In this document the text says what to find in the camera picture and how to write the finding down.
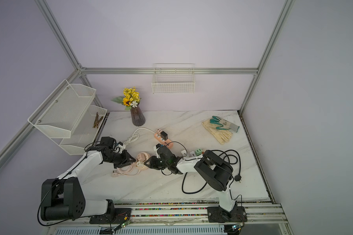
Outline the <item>round pink power socket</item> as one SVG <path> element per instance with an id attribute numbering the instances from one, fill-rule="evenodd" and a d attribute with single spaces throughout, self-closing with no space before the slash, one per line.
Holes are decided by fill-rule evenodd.
<path id="1" fill-rule="evenodd" d="M 136 159 L 137 159 L 136 164 L 137 164 L 137 165 L 144 164 L 150 157 L 151 157 L 151 156 L 150 156 L 148 153 L 146 153 L 146 152 L 140 152 L 140 153 L 137 155 L 137 157 L 136 157 Z"/>

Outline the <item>tall white USB charger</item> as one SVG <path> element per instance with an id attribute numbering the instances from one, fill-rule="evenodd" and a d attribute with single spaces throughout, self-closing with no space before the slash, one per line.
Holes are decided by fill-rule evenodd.
<path id="1" fill-rule="evenodd" d="M 188 157 L 188 152 L 186 150 L 182 150 L 181 154 L 183 157 Z"/>

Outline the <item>cream red power strip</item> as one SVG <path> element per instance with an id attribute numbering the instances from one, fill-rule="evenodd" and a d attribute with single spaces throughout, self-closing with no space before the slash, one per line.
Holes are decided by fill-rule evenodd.
<path id="1" fill-rule="evenodd" d="M 186 150 L 182 150 L 181 154 L 182 154 L 182 158 L 185 161 L 191 161 L 191 160 L 196 160 L 196 159 L 202 158 L 204 152 L 202 149 L 197 149 L 197 150 L 191 151 L 189 153 Z"/>

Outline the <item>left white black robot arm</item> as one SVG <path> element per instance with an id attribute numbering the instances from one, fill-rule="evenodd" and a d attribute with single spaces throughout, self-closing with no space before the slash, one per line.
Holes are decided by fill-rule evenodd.
<path id="1" fill-rule="evenodd" d="M 113 164 L 114 168 L 135 163 L 122 142 L 112 137 L 102 137 L 84 148 L 80 160 L 57 178 L 47 179 L 42 184 L 41 202 L 37 210 L 37 220 L 46 226 L 76 220 L 90 219 L 90 224 L 123 224 L 129 221 L 130 209 L 116 210 L 111 199 L 87 199 L 81 188 L 90 172 L 102 163 Z"/>

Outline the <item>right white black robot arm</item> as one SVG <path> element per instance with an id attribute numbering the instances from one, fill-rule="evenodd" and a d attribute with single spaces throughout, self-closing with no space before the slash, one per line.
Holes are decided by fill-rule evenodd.
<path id="1" fill-rule="evenodd" d="M 208 207 L 208 221 L 216 223 L 247 222 L 247 213 L 232 198 L 230 183 L 235 181 L 233 168 L 213 151 L 207 150 L 194 157 L 177 157 L 166 146 L 160 145 L 156 155 L 144 162 L 151 169 L 168 169 L 172 174 L 198 173 L 205 182 L 218 192 L 219 205 Z"/>

